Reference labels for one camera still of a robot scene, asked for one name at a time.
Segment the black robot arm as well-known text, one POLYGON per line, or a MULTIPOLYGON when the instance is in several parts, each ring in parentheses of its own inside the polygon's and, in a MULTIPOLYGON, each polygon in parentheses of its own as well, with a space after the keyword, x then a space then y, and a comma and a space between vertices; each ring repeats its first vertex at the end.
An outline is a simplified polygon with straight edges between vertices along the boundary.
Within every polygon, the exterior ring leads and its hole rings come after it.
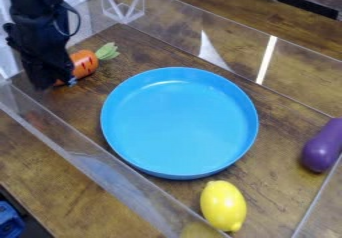
POLYGON ((37 90, 57 81, 73 85, 73 62, 65 46, 69 32, 68 12, 80 16, 64 0, 9 0, 12 21, 2 25, 6 43, 18 53, 26 76, 37 90))

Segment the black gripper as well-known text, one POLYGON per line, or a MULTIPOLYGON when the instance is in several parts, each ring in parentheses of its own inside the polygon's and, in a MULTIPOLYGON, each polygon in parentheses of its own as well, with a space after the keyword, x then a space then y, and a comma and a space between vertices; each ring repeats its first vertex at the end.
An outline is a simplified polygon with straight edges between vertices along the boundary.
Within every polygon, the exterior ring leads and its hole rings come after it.
POLYGON ((18 52, 22 67, 37 90, 56 83, 76 84, 73 64, 65 50, 69 39, 65 13, 29 17, 12 14, 2 25, 6 43, 18 52))

